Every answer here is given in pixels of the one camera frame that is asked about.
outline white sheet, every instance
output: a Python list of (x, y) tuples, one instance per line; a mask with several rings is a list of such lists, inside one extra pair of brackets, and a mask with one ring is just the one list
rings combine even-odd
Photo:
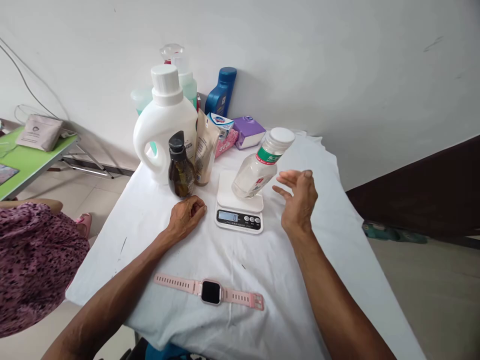
[[(213, 359), (330, 358), (280, 225), (284, 200), (271, 184), (263, 191), (262, 234), (226, 230), (214, 223), (220, 170), (238, 169), (256, 150), (233, 148), (217, 159), (210, 183), (195, 189), (208, 205), (205, 219), (164, 256), (156, 270), (260, 293), (265, 310), (230, 303), (209, 306), (196, 296), (150, 282), (126, 325), (154, 347), (162, 349), (172, 342)], [(312, 169), (319, 195), (312, 223), (323, 251), (397, 359), (425, 359), (362, 232), (362, 219), (342, 189), (335, 156), (319, 141), (298, 134), (278, 161), (278, 169)], [(177, 201), (168, 186), (156, 184), (140, 165), (68, 288), (67, 299), (84, 305), (167, 226)]]

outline black watch screen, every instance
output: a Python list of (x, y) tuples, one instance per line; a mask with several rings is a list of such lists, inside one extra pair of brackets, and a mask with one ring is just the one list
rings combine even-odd
[(204, 280), (201, 283), (201, 299), (210, 304), (220, 304), (220, 285)]

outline pink smartwatch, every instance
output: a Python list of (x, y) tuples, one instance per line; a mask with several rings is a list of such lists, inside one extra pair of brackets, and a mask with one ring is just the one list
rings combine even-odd
[(224, 288), (217, 281), (209, 279), (203, 281), (186, 280), (159, 272), (155, 274), (153, 281), (159, 285), (200, 296), (200, 299), (206, 304), (218, 306), (224, 301), (245, 305), (260, 311), (264, 310), (264, 297), (262, 295)]

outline pink leopard print clothing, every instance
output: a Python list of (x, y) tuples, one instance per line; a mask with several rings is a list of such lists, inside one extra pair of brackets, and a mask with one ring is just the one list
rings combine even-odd
[(75, 222), (44, 204), (0, 208), (0, 338), (50, 314), (87, 256)]

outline cloth bag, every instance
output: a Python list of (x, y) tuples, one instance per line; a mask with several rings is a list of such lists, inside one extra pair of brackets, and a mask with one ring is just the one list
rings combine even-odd
[(62, 120), (50, 117), (30, 115), (25, 123), (25, 128), (16, 139), (16, 143), (49, 152), (59, 139), (63, 123)]

